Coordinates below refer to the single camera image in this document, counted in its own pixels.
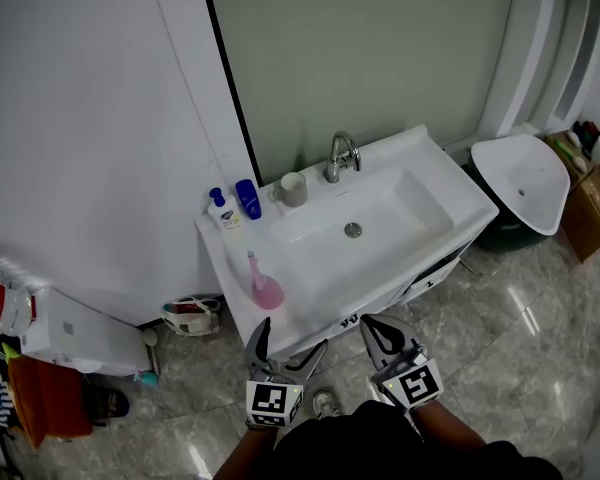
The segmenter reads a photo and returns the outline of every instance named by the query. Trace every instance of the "drain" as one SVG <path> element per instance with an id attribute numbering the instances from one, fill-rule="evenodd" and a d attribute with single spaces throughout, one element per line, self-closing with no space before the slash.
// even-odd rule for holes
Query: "drain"
<path id="1" fill-rule="evenodd" d="M 358 238 L 362 234 L 362 227 L 357 222 L 349 222 L 344 227 L 344 234 L 349 238 Z"/>

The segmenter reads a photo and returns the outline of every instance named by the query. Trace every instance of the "white sink basin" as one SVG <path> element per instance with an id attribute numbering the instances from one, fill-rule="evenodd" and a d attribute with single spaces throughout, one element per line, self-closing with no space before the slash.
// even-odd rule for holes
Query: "white sink basin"
<path id="1" fill-rule="evenodd" d="M 410 172 L 389 167 L 351 178 L 271 226 L 278 253 L 321 312 L 346 307 L 400 275 L 406 258 L 453 229 Z M 349 222 L 361 226 L 359 237 L 345 234 Z"/>
<path id="2" fill-rule="evenodd" d="M 197 219 L 243 342 L 271 316 L 269 352 L 288 356 L 338 330 L 342 318 L 377 311 L 405 283 L 475 238 L 498 210 L 420 126 L 360 148 L 362 171 L 328 183 L 324 163 L 302 171 L 309 198 L 286 208 L 259 190 L 263 217 L 221 235 Z M 350 238 L 354 222 L 362 234 Z M 251 300 L 247 250 L 282 285 L 273 311 Z"/>

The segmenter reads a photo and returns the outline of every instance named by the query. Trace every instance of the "bottle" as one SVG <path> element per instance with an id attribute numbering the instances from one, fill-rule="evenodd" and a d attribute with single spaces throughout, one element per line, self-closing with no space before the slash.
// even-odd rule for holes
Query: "bottle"
<path id="1" fill-rule="evenodd" d="M 280 283 L 264 275 L 258 268 L 258 259 L 253 251 L 248 251 L 251 268 L 251 294 L 254 302 L 262 309 L 276 309 L 284 301 L 284 291 Z"/>
<path id="2" fill-rule="evenodd" d="M 226 198 L 222 195 L 222 190 L 218 187 L 211 189 L 209 197 L 213 203 L 209 205 L 209 215 L 216 221 L 220 231 L 233 231 L 240 228 L 242 217 L 238 211 L 236 198 L 228 195 Z"/>
<path id="3" fill-rule="evenodd" d="M 251 180 L 246 179 L 236 183 L 236 194 L 238 194 L 238 199 L 240 199 L 247 217 L 251 220 L 262 217 L 258 191 Z"/>

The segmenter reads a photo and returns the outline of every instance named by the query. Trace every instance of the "black shirt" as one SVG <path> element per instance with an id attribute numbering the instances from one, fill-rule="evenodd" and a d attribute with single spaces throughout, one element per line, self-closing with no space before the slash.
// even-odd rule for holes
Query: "black shirt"
<path id="1" fill-rule="evenodd" d="M 422 442 L 399 409 L 373 401 L 351 416 L 309 420 L 291 431 L 274 450 L 268 477 L 562 479 L 551 463 L 523 457 L 505 441 L 468 454 L 442 453 Z"/>

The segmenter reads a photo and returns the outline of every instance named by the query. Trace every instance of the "orange cloth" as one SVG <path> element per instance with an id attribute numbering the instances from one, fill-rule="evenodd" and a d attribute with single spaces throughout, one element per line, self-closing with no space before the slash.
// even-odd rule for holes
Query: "orange cloth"
<path id="1" fill-rule="evenodd" d="M 46 435 L 80 437 L 92 427 L 76 370 L 27 356 L 9 360 L 9 380 L 20 422 L 34 448 Z"/>

